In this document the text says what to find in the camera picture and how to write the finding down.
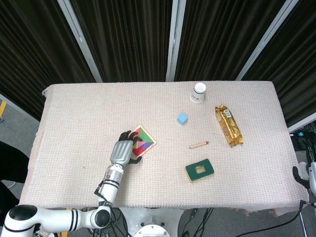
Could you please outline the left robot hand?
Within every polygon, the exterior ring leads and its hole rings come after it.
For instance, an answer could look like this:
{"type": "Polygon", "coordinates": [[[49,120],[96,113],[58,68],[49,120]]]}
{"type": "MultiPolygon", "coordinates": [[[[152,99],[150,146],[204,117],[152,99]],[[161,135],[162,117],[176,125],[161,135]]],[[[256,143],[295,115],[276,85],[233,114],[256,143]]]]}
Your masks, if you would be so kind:
{"type": "Polygon", "coordinates": [[[131,132],[131,130],[123,132],[113,147],[110,157],[111,164],[118,164],[122,167],[128,164],[138,164],[142,156],[136,159],[132,158],[133,146],[138,141],[142,141],[142,139],[137,135],[137,132],[131,132]]]}

